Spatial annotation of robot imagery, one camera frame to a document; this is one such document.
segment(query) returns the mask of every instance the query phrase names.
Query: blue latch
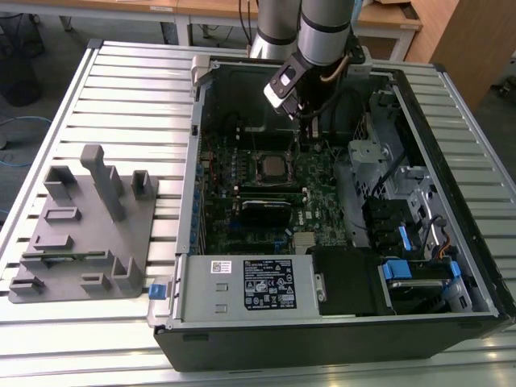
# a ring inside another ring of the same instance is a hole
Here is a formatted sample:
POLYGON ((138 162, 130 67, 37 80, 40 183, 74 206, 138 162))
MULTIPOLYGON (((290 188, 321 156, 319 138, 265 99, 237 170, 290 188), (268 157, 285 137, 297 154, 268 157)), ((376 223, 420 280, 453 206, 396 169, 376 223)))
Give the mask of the blue latch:
POLYGON ((167 285, 151 284, 148 288, 148 297, 151 300, 165 300, 167 298, 167 285))
POLYGON ((454 278, 460 277, 460 267, 454 260, 450 263, 451 273, 454 278))
POLYGON ((403 240, 403 247, 409 252, 412 250, 412 245, 410 244, 409 236, 406 233, 406 229, 404 226, 400 226, 397 228, 400 231, 400 235, 403 240))
POLYGON ((406 260, 388 260, 381 268, 384 271, 384 277, 388 280, 408 280, 412 278, 409 263, 406 260))

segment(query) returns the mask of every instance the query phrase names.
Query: metal case frame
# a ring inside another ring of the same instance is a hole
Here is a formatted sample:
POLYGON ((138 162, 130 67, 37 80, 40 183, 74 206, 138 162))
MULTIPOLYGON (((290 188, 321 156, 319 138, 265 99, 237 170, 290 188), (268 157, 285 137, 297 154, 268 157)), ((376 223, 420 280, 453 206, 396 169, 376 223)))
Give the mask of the metal case frame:
MULTIPOLYGON (((213 66, 220 66, 219 62, 260 65, 256 60, 211 58, 213 66)), ((183 255, 175 276, 178 282, 171 298, 173 312, 166 325, 157 327, 154 334, 174 368, 180 371, 201 371, 426 358, 465 339, 502 329, 514 321, 514 300, 497 270, 405 74, 401 70, 377 67, 373 71, 391 73, 391 85, 429 171, 439 191, 446 194, 447 202, 444 206, 452 225, 462 230, 461 246, 467 248, 473 256, 476 264, 473 272, 481 277, 485 290, 489 292, 490 312, 431 317, 354 318, 347 321, 328 319, 320 322, 283 320, 263 324, 189 324, 181 321, 181 305, 184 302, 181 288, 184 289, 189 259, 183 255), (317 355, 314 354, 315 347, 321 348, 317 355)))

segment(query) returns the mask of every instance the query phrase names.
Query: cable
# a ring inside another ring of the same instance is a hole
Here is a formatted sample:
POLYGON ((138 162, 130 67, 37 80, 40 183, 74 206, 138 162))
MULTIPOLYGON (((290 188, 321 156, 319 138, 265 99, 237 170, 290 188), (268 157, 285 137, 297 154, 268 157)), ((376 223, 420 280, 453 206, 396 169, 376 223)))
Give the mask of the cable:
POLYGON ((421 250, 421 257, 425 255, 425 246, 427 245, 428 235, 430 235, 430 230, 432 228, 432 225, 439 219, 443 219, 443 217, 440 214, 435 214, 431 217, 431 219, 428 221, 427 227, 425 228, 425 232, 422 235, 421 239, 421 247, 419 248, 421 250))
POLYGON ((330 83, 333 82, 341 74, 349 61, 349 56, 346 55, 341 61, 337 69, 328 77, 321 76, 321 82, 330 83))
POLYGON ((45 121, 48 124, 52 124, 52 120, 46 119, 45 117, 40 117, 40 116, 37 116, 37 115, 23 115, 23 116, 20 116, 20 117, 13 117, 12 119, 6 119, 5 121, 2 121, 0 123, 0 126, 5 125, 6 123, 11 123, 11 122, 13 122, 15 120, 18 120, 18 119, 35 119, 35 120, 39 120, 39 121, 45 121))
POLYGON ((198 24, 197 27, 201 28, 201 30, 204 31, 203 25, 206 25, 206 29, 208 31, 217 31, 218 28, 220 27, 220 26, 217 26, 217 27, 214 27, 214 28, 210 28, 210 26, 208 26, 207 24, 198 24))
POLYGON ((243 33, 245 34, 245 37, 248 38, 248 43, 251 46, 252 41, 249 37, 248 31, 245 29, 245 25, 243 24, 243 17, 242 17, 242 0, 239 0, 239 17, 240 17, 240 25, 242 26, 243 33))
MULTIPOLYGON (((364 102, 364 98, 362 97, 362 93, 360 91, 358 91, 357 89, 351 87, 351 86, 346 86, 346 87, 349 87, 349 89, 347 90, 348 92, 352 93, 352 94, 355 94, 357 96, 357 99, 359 102, 360 102, 360 106, 362 108, 362 117, 365 117, 368 109, 367 109, 367 106, 365 105, 365 102, 364 102)), ((329 132, 330 133, 334 133, 335 131, 335 123, 336 123, 336 119, 337 119, 337 108, 339 107, 339 103, 340 103, 340 99, 342 98, 342 96, 344 96, 344 94, 340 94, 336 100, 335 100, 335 104, 333 106, 333 111, 331 112, 331 126, 330 126, 330 130, 329 132)))
POLYGON ((23 168, 23 167, 28 167, 28 166, 32 165, 32 163, 29 163, 29 164, 11 164, 11 163, 6 163, 5 161, 0 161, 0 165, 5 165, 6 167, 23 168))
MULTIPOLYGON (((302 114, 301 112, 296 113, 296 118, 298 119, 314 119, 315 117, 318 117, 323 111, 325 111, 333 102, 337 102, 338 98, 340 98, 345 92, 352 92, 352 93, 360 93, 357 89, 351 87, 351 86, 344 86, 340 89, 335 89, 335 92, 329 97, 320 108, 317 110, 314 110, 312 113, 309 114, 302 114)), ((365 104, 362 100, 362 107, 365 111, 365 104)))
POLYGON ((437 256, 440 260, 444 258, 445 251, 450 247, 450 244, 452 240, 450 239, 450 235, 444 230, 444 227, 441 227, 441 232, 444 236, 446 236, 446 241, 444 242, 443 246, 437 251, 437 256))
POLYGON ((398 156, 397 159, 390 165, 390 167, 389 167, 389 169, 387 169, 387 172, 385 173, 385 175, 380 177, 378 182, 372 188, 371 193, 369 194, 369 197, 374 196, 375 192, 379 190, 379 188, 394 173, 396 168, 400 166, 400 164, 402 163, 403 159, 405 159, 405 151, 403 151, 402 154, 400 156, 398 156))
POLYGON ((249 37, 251 38, 252 45, 252 29, 251 29, 251 2, 248 0, 248 26, 249 26, 249 37))
POLYGON ((224 38, 224 40, 218 44, 219 47, 221 44, 225 44, 227 42, 227 40, 229 39, 229 35, 231 35, 232 32, 233 32, 233 27, 231 27, 229 29, 229 32, 227 33, 226 38, 224 38))

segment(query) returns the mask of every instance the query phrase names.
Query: metal slotted table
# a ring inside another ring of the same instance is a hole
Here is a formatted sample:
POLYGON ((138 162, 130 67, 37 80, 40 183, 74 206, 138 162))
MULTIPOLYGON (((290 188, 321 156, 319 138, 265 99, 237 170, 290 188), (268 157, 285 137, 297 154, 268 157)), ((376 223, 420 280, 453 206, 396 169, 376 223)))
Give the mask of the metal slotted table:
MULTIPOLYGON (((429 360, 253 372, 179 373, 146 322, 148 296, 111 301, 14 305, 7 300, 19 258, 44 204, 50 165, 83 173, 85 143, 99 143, 120 174, 147 169, 160 178, 146 269, 173 273, 185 153, 193 99, 190 62, 210 48, 104 42, 88 48, 0 234, 0 384, 16 385, 513 385, 516 329, 474 339, 429 360)), ((403 69, 450 164, 506 284, 516 297, 516 189, 446 73, 403 69)))

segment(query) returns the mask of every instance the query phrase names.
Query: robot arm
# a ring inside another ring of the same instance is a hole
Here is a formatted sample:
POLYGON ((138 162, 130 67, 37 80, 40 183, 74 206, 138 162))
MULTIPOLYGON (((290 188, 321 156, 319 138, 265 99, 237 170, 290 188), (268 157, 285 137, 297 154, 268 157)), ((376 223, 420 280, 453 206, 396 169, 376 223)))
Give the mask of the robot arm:
MULTIPOLYGON (((270 6, 282 3, 275 1, 265 9, 269 14, 278 15, 270 12, 270 6)), ((304 98, 303 94, 306 96, 317 92, 317 83, 336 79, 336 74, 342 72, 347 63, 347 42, 354 5, 354 0, 302 0, 297 51, 287 59, 264 89, 265 96, 275 109, 283 108, 292 119, 300 117, 302 111, 304 115, 310 115, 304 106, 309 98, 304 98)), ((260 16, 259 30, 264 23, 260 21, 265 19, 260 16)), ((268 25, 269 37, 274 38, 274 34, 280 31, 284 31, 284 28, 278 26, 275 31, 268 25)), ((313 103, 309 110, 314 111, 322 104, 320 101, 313 103)))

